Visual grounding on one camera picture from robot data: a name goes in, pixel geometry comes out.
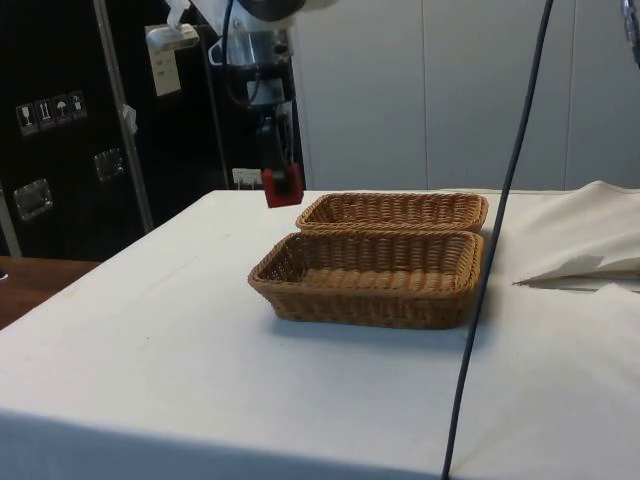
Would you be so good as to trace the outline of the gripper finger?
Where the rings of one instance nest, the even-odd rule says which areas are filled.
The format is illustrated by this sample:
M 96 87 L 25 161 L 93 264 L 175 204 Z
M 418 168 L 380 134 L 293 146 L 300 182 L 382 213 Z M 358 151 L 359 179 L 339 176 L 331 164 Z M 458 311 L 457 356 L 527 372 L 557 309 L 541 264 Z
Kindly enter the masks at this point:
M 298 121 L 293 113 L 283 111 L 278 114 L 278 131 L 284 161 L 288 164 L 299 163 L 300 134 Z
M 264 188 L 270 187 L 276 195 L 283 196 L 293 192 L 293 185 L 288 164 L 284 161 L 278 131 L 278 114 L 268 112 L 262 118 L 257 130 L 258 150 L 260 154 L 261 173 L 267 176 L 263 180 Z

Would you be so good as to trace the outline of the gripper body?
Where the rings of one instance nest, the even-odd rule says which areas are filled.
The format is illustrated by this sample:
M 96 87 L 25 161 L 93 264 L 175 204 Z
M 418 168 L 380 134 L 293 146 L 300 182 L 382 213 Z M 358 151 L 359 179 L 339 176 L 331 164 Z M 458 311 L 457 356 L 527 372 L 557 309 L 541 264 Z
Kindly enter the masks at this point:
M 250 72 L 244 80 L 245 107 L 269 110 L 296 98 L 293 71 L 290 68 Z

